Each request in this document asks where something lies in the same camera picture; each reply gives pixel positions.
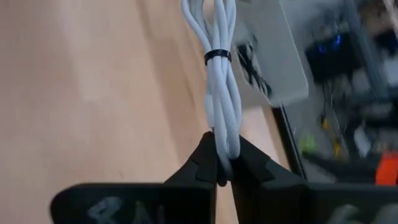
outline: wooden desk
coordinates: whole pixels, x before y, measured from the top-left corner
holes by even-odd
[[[2,223],[50,223],[65,187],[162,182],[185,162],[208,128],[203,53],[179,4],[0,1]],[[245,111],[242,134],[286,165],[265,111]],[[237,222],[229,187],[217,220]]]

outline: wire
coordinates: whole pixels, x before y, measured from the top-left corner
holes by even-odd
[[[253,78],[257,83],[258,90],[265,94],[265,96],[271,95],[271,88],[257,72],[254,68],[253,61],[254,61],[254,51],[253,47],[251,46],[250,42],[246,44],[238,45],[238,58],[241,66],[246,71],[248,75],[248,82],[254,88]]]
[[[323,92],[323,109],[322,109],[322,114],[321,116],[326,116],[326,92],[325,92],[325,84],[322,83],[322,92]]]
[[[203,15],[204,0],[182,0],[182,12],[205,49],[230,51],[235,29],[235,0],[214,0],[215,21],[212,27]],[[207,63],[205,110],[213,128],[216,148],[227,179],[232,179],[231,159],[240,155],[239,129],[242,107],[232,66],[226,57],[216,56]]]

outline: white cable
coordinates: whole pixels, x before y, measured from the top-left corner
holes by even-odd
[[[182,12],[199,37],[205,54],[223,49],[230,52],[235,29],[235,0],[214,0],[215,17],[212,27],[203,15],[204,0],[182,0]],[[227,179],[233,176],[230,159],[240,154],[239,129],[242,107],[238,86],[226,57],[215,56],[207,62],[205,109],[209,127],[215,134],[217,153]]]

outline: black plastic clip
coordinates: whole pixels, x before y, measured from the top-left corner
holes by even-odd
[[[221,56],[228,58],[229,62],[232,62],[231,52],[224,49],[211,50],[205,54],[205,65],[207,66],[207,61],[215,56]]]

